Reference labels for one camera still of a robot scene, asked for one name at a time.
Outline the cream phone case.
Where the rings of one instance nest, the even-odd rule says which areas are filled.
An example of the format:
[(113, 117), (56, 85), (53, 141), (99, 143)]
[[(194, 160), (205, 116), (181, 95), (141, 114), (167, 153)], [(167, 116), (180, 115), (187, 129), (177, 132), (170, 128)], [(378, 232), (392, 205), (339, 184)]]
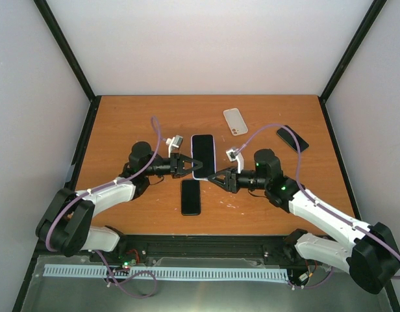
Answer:
[(248, 127), (237, 108), (223, 111), (223, 117), (233, 136), (240, 136), (248, 133)]

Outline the teal phone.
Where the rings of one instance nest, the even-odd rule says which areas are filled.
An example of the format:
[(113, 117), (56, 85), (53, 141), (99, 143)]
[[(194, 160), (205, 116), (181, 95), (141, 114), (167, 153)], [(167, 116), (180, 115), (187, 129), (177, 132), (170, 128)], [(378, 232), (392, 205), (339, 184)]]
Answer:
[(276, 131), (277, 135), (294, 151), (303, 152), (309, 148), (309, 143), (298, 135), (290, 126), (284, 125)]

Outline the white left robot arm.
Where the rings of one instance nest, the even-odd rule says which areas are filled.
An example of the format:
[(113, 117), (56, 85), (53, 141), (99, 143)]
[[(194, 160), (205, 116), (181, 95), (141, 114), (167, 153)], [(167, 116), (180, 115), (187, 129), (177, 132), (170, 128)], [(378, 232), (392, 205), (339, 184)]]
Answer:
[(88, 190), (60, 189), (39, 221), (35, 234), (48, 250), (71, 257), (85, 250), (104, 252), (112, 261), (123, 260), (127, 245), (121, 232), (110, 227), (95, 227), (92, 219), (121, 203), (140, 197), (150, 185), (151, 176), (173, 179), (202, 168), (201, 161), (170, 151), (166, 158), (147, 142), (137, 142), (129, 161), (114, 180)]

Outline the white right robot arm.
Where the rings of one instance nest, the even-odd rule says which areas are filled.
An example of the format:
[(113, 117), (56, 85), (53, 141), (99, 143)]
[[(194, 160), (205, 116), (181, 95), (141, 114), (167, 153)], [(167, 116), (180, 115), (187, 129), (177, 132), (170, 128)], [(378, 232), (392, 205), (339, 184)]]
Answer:
[(337, 210), (298, 181), (284, 175), (270, 149), (254, 154), (255, 169), (243, 168), (243, 157), (233, 149), (228, 158), (236, 167), (220, 170), (208, 180), (236, 194), (240, 189), (263, 190), (270, 204), (298, 216), (329, 235), (322, 239), (306, 231), (293, 234), (293, 248), (303, 259), (325, 263), (350, 275), (362, 289), (379, 293), (391, 279), (399, 279), (400, 253), (390, 229), (374, 226)]

